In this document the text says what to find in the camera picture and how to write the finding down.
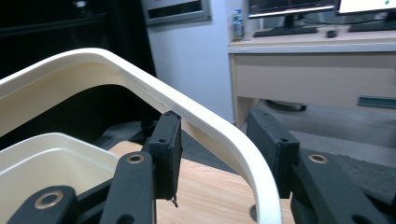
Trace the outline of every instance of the desk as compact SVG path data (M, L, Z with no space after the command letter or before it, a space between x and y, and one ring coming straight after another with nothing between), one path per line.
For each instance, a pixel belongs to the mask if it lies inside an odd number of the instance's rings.
M338 30L336 38L326 32ZM228 47L236 126L257 99L357 106L359 96L396 97L396 32L250 38Z
M110 149L122 156L141 146L121 142ZM157 200L158 223L255 223L249 215L253 191L240 176L194 161L181 160L177 203ZM283 223L292 224L290 200L281 200Z

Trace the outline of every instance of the white desk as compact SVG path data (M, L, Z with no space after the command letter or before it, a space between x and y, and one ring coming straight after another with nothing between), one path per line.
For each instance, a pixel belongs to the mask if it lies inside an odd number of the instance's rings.
M326 32L338 30L336 38ZM236 126L257 99L357 106L359 96L396 97L396 31L248 38L229 45Z

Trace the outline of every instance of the monitor screen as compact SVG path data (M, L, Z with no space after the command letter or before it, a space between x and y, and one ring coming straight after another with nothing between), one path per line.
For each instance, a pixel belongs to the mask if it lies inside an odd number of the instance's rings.
M356 0L340 0L338 14L370 13L396 10L396 0L364 0L364 4Z
M276 17L325 11L333 0L249 0L249 18Z

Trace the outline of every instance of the metal screw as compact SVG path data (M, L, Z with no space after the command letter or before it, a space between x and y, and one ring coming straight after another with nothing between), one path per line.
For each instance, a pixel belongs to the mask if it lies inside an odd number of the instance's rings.
M313 162L321 163L321 164L329 162L329 160L326 157L318 155L318 154L309 155L308 158L309 158L309 160L311 160Z
M129 163L139 163L141 161L143 161L145 158L142 155L132 155L130 157L128 157L126 160Z
M51 200L50 202L44 202L44 200L46 198L48 199L48 197L51 197L51 196L54 196L55 198L53 200ZM35 208L36 209L50 208L53 205L60 202L63 197L64 197L64 194L60 190L55 190L50 193L45 193L45 194L41 195L37 200L35 200Z

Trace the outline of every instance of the white plastic tray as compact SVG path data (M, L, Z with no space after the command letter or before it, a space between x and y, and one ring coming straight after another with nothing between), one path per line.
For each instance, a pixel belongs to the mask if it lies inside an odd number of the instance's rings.
M161 113L173 110L179 114L186 133L249 183L258 222L282 222L272 173L260 151L242 132L156 77L103 49L68 51L1 79L0 136L80 91L107 84L129 89Z
M39 135L0 151L0 223L32 194L49 186L76 194L114 175L118 157L61 133Z

